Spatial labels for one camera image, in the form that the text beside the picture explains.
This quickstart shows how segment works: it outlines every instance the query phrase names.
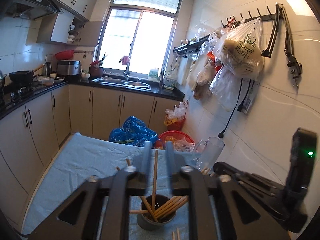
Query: window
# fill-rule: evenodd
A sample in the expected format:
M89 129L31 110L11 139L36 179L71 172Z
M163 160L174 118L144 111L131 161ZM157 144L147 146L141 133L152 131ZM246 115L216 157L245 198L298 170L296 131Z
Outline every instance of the window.
M146 78L167 61L180 0L113 0L98 46L99 59L112 73ZM130 56L128 65L119 60Z

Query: range hood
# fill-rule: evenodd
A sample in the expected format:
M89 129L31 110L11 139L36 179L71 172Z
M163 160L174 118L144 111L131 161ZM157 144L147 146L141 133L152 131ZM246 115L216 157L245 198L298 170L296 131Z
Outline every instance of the range hood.
M13 0L7 10L7 14L13 17L29 20L60 12L61 9L54 0Z

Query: gray cup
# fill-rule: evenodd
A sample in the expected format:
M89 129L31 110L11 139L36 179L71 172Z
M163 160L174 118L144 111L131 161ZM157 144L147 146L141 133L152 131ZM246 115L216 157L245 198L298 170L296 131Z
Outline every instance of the gray cup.
M146 197L146 200L151 205L152 195ZM155 210L157 210L159 207L161 207L163 204L165 204L168 200L169 200L168 197L156 194ZM141 202L140 210L147 210L147 208L143 202ZM160 218L159 223L150 220L148 218L148 216L150 215L149 213L137 214L137 223L142 229L148 230L148 231L153 231L153 230L159 229L163 225L169 223L175 217L176 213L177 212L175 211L175 212L171 213L170 215L168 215L167 217Z

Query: rice cooker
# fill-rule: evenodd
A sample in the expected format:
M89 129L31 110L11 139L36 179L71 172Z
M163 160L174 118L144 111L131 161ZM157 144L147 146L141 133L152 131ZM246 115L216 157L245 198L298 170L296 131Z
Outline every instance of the rice cooker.
M58 60L57 75L73 76L81 73L81 62L78 60Z

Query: window frame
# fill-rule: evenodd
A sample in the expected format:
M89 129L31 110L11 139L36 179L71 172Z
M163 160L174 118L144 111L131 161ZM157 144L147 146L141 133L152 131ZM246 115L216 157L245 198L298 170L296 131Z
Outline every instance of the window frame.
M171 32L170 32L170 36L169 36L169 40L168 40L168 44L167 44L167 49L166 49L166 53L164 55L164 59L163 59L163 63L162 63L162 67L161 70L165 70L168 58L169 58L169 54L170 54L170 49L171 49L171 44L172 44L172 39L173 39L173 34L174 34L174 30L177 24L177 18L178 18L178 13L180 10L180 6L181 6L181 2L182 0L179 0L178 3L178 7L177 7L177 12L176 13L170 13L167 11L163 11L163 10L159 10L159 9L153 9L150 7L145 7L145 6L138 6L138 5L127 5L127 4L114 4L114 0L111 0L110 6L109 6L109 11L107 14L107 17L103 23L103 27L101 30L101 34L100 34L100 38L99 38L99 43L98 43L98 47L97 47L97 53L96 53L96 60L99 59L100 56L100 52L101 52L101 46L102 46L102 40L103 40L103 36L105 34L106 28L107 28L107 24L109 21L109 17L111 14L111 11L113 9L119 9L119 10L132 10L132 11L140 11L140 17L136 26L136 30L132 39L132 45L130 47L130 54L129 56L131 56L132 54L132 50L134 47L134 41L135 38L137 36L137 31L140 25L140 21L143 15L143 12L151 12L151 13L156 13L156 14L160 14L160 15L164 15L167 17L171 17L173 18L173 22L172 22L172 28L171 28ZM120 69L115 69L115 68L104 68L106 70L106 72L108 72L108 74L116 74L116 75L123 75L123 71L125 71L127 74L130 74L133 77L137 77L137 78L143 78L143 79L147 79L148 75L147 74L142 74L142 73L138 73L138 72L132 72L130 71L130 64L127 65L126 70L120 70Z

